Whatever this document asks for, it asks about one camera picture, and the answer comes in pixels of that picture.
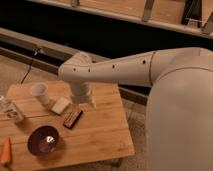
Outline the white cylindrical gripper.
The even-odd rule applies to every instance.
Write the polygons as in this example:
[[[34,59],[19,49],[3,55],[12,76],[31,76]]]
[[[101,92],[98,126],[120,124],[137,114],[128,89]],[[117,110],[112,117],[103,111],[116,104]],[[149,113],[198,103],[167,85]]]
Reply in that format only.
[[[91,107],[95,108],[96,104],[92,97],[92,89],[90,84],[87,82],[72,83],[71,89],[71,100],[74,106],[87,103]]]

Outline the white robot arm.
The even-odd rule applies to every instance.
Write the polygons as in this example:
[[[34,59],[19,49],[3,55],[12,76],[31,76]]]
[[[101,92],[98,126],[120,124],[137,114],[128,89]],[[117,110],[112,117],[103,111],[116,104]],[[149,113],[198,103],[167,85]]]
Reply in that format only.
[[[92,100],[92,82],[149,87],[150,171],[213,171],[213,51],[155,50],[94,63],[79,52],[58,70],[74,104]]]

